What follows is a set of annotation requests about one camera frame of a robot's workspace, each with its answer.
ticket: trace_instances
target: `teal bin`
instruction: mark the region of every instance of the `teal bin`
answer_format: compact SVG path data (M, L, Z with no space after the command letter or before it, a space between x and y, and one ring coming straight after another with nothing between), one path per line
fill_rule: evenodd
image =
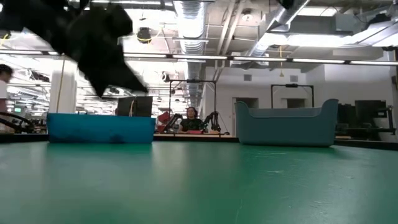
M155 119L49 113L47 130L50 142L149 144L154 138Z
M329 147L335 139L338 100L321 108L249 109L235 103L236 135L242 144Z

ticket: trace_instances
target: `green table surface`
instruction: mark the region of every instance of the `green table surface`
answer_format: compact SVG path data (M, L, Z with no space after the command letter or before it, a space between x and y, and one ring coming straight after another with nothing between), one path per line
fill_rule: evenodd
M0 223L398 223L398 152L0 144Z

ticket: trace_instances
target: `person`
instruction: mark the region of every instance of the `person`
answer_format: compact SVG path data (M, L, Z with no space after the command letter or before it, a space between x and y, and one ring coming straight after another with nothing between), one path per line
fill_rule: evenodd
M187 134L188 131L201 130L203 122L198 118L198 112L192 106L187 108L187 118L183 119L178 127L179 134Z
M0 112L7 112L7 84L12 78L14 71L5 64L0 64Z

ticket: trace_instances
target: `black cloth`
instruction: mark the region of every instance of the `black cloth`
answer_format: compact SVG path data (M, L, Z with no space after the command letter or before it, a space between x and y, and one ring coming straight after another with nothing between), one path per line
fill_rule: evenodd
M180 123L182 131L201 130L202 121L200 119L183 119Z

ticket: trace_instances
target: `white shirt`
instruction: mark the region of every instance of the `white shirt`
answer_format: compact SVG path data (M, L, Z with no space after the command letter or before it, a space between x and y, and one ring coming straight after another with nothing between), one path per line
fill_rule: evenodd
M0 99L7 99L7 83L0 80Z

